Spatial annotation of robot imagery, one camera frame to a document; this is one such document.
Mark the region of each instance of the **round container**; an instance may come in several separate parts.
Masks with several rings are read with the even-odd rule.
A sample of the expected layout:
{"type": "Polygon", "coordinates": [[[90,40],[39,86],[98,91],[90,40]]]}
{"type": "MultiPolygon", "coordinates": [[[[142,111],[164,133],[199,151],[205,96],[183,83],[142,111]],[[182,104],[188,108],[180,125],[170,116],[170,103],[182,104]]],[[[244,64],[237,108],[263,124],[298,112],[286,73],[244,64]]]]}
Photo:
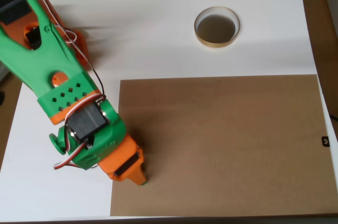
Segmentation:
{"type": "Polygon", "coordinates": [[[237,15],[223,6],[213,6],[203,10],[194,24],[198,40],[213,48],[232,43],[238,35],[239,27],[237,15]]]}

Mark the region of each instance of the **white wire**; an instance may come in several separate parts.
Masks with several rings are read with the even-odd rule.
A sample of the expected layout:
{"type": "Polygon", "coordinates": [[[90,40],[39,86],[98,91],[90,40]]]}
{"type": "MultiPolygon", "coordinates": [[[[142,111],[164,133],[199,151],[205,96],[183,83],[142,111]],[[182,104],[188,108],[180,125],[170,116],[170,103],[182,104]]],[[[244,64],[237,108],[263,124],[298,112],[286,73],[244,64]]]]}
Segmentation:
{"type": "Polygon", "coordinates": [[[89,63],[90,67],[93,69],[93,66],[91,65],[91,63],[89,62],[89,60],[87,59],[87,57],[84,55],[84,53],[81,51],[81,49],[73,42],[73,40],[67,35],[66,30],[61,26],[61,24],[59,23],[59,21],[57,20],[57,18],[55,17],[55,15],[53,14],[53,12],[51,11],[48,3],[46,2],[46,0],[42,0],[43,3],[45,4],[45,6],[48,9],[48,12],[52,15],[53,19],[55,20],[55,22],[57,23],[58,27],[62,30],[62,32],[67,36],[67,38],[69,39],[69,41],[72,42],[72,44],[74,45],[74,47],[78,50],[78,52],[80,52],[80,54],[84,57],[84,59],[89,63]]]}
{"type": "Polygon", "coordinates": [[[88,60],[88,58],[84,55],[84,53],[81,51],[81,49],[73,42],[73,40],[68,36],[66,30],[63,28],[63,26],[61,26],[61,24],[59,23],[59,21],[57,20],[57,18],[55,17],[55,15],[53,14],[53,12],[51,11],[48,3],[46,2],[46,0],[42,0],[43,3],[46,5],[48,12],[52,15],[53,19],[55,20],[55,22],[57,23],[58,27],[62,30],[62,32],[66,35],[66,37],[69,39],[69,41],[71,41],[71,43],[74,45],[74,47],[78,50],[78,52],[83,56],[83,58],[87,61],[87,63],[90,65],[91,69],[93,70],[96,78],[98,79],[98,81],[101,84],[101,92],[104,95],[105,94],[105,90],[104,90],[104,86],[103,83],[100,79],[100,77],[98,76],[98,74],[96,73],[94,67],[92,66],[92,64],[90,63],[90,61],[88,60]]]}
{"type": "Polygon", "coordinates": [[[75,32],[73,32],[73,31],[71,31],[71,30],[68,30],[68,29],[64,29],[66,32],[68,32],[68,33],[72,33],[75,37],[74,37],[74,39],[73,39],[73,42],[75,42],[76,40],[77,40],[77,38],[78,38],[78,35],[76,35],[76,33],[75,32]]]}
{"type": "MultiPolygon", "coordinates": [[[[85,54],[81,51],[81,49],[75,44],[75,40],[76,40],[76,38],[77,38],[77,35],[76,35],[73,31],[70,31],[70,30],[69,30],[69,32],[72,33],[72,34],[74,34],[75,37],[76,37],[74,40],[71,39],[71,38],[68,36],[67,31],[63,28],[63,26],[61,26],[61,24],[59,23],[59,21],[57,20],[57,18],[56,18],[55,15],[53,14],[53,12],[51,11],[51,9],[50,9],[48,3],[46,2],[46,0],[42,0],[42,1],[43,1],[43,3],[45,4],[45,6],[47,7],[48,12],[52,15],[53,19],[54,19],[55,22],[57,23],[57,27],[59,27],[59,28],[62,30],[62,32],[66,35],[66,37],[69,39],[69,41],[73,44],[73,46],[75,47],[75,49],[78,50],[78,52],[83,56],[83,58],[84,58],[84,59],[87,61],[87,63],[90,65],[91,69],[95,72],[95,70],[94,70],[92,64],[90,63],[90,61],[88,60],[88,58],[87,58],[87,57],[85,56],[85,54]]],[[[65,120],[66,120],[66,119],[67,119],[67,118],[75,111],[75,109],[76,109],[77,107],[79,107],[79,105],[83,104],[86,100],[88,100],[88,99],[90,99],[90,98],[93,98],[93,97],[96,97],[96,96],[100,96],[100,95],[101,95],[101,94],[94,94],[94,95],[91,95],[91,96],[89,96],[89,97],[86,97],[85,99],[83,99],[83,100],[80,101],[79,103],[77,103],[77,104],[76,104],[73,108],[71,108],[70,111],[66,114],[65,120]]],[[[68,148],[70,148],[70,142],[69,142],[68,137],[67,137],[65,140],[68,141],[68,148]]],[[[77,150],[79,149],[79,147],[82,146],[83,144],[87,144],[87,142],[85,142],[85,141],[82,142],[82,144],[79,145],[79,146],[73,151],[73,153],[72,153],[72,154],[71,154],[64,162],[66,162],[73,154],[75,154],[75,153],[77,152],[77,150]]]]}
{"type": "Polygon", "coordinates": [[[58,164],[55,164],[54,165],[54,167],[57,167],[57,166],[61,166],[61,165],[64,165],[65,163],[69,163],[69,159],[73,159],[78,153],[77,153],[77,151],[80,149],[80,148],[82,148],[83,147],[83,145],[86,145],[87,144],[87,142],[86,141],[84,141],[84,142],[82,142],[68,157],[67,157],[67,159],[65,159],[63,162],[61,162],[61,163],[58,163],[58,164]]]}
{"type": "MultiPolygon", "coordinates": [[[[59,165],[61,163],[62,162],[55,163],[54,166],[57,166],[57,165],[59,165]]],[[[70,161],[68,164],[74,164],[74,165],[76,165],[73,161],[70,161]]],[[[98,166],[99,166],[99,164],[95,164],[94,166],[90,167],[90,169],[96,169],[98,166]]]]}

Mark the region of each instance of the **red wire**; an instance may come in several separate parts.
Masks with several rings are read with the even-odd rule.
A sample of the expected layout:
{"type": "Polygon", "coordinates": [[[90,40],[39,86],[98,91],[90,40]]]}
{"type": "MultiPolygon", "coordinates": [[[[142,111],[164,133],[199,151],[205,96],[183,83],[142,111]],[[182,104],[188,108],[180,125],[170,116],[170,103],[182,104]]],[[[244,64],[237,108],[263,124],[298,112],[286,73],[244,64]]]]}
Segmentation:
{"type": "Polygon", "coordinates": [[[81,168],[80,166],[77,166],[77,165],[74,164],[74,163],[68,163],[68,164],[66,164],[65,166],[78,167],[79,169],[81,168]]]}
{"type": "Polygon", "coordinates": [[[64,166],[66,166],[67,164],[69,164],[72,161],[72,159],[75,156],[77,156],[81,152],[82,149],[85,148],[86,145],[87,145],[87,143],[83,142],[73,153],[71,153],[71,155],[69,155],[68,159],[66,159],[64,162],[62,162],[62,163],[60,163],[58,165],[55,165],[54,169],[58,170],[58,169],[60,169],[60,168],[62,168],[64,166]]]}
{"type": "Polygon", "coordinates": [[[68,122],[68,118],[72,115],[72,114],[74,114],[77,110],[79,110],[80,108],[82,108],[83,106],[85,106],[85,105],[87,105],[90,101],[92,101],[93,99],[99,99],[99,98],[101,98],[101,97],[104,97],[104,99],[105,99],[105,96],[104,95],[100,95],[100,96],[92,96],[92,97],[89,97],[89,99],[86,101],[86,102],[84,102],[83,104],[81,104],[77,109],[75,109],[75,110],[73,110],[73,112],[71,113],[71,114],[67,114],[66,116],[67,116],[67,118],[65,119],[65,121],[64,121],[64,142],[65,142],[65,149],[67,150],[67,151],[69,151],[69,149],[70,149],[70,142],[69,142],[69,140],[68,140],[68,133],[67,133],[67,122],[68,122]]]}

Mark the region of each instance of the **small black tag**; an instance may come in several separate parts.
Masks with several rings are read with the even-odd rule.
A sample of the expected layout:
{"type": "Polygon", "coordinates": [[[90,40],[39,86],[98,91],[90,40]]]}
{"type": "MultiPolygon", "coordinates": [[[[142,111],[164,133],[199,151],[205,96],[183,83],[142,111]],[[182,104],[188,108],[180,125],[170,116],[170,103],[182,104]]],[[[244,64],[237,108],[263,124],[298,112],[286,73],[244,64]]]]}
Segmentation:
{"type": "Polygon", "coordinates": [[[323,136],[322,137],[322,144],[323,144],[323,146],[325,146],[325,147],[329,147],[330,146],[330,142],[328,141],[328,136],[323,136]]]}

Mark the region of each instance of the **wooden floor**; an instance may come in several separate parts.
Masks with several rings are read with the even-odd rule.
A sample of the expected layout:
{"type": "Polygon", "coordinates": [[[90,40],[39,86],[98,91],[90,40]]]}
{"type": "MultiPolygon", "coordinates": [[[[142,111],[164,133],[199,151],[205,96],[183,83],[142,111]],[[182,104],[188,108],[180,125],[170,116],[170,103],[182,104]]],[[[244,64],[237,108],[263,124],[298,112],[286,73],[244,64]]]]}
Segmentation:
{"type": "MultiPolygon", "coordinates": [[[[318,76],[330,114],[338,116],[338,39],[326,0],[303,0],[318,76]]],[[[21,82],[14,76],[0,84],[5,101],[0,106],[0,168],[10,133],[21,82]]],[[[338,122],[333,122],[336,135],[338,122]]]]}
{"type": "MultiPolygon", "coordinates": [[[[303,0],[312,53],[328,112],[338,116],[338,38],[326,0],[303,0]]],[[[332,121],[338,133],[338,122],[332,121]]]]}

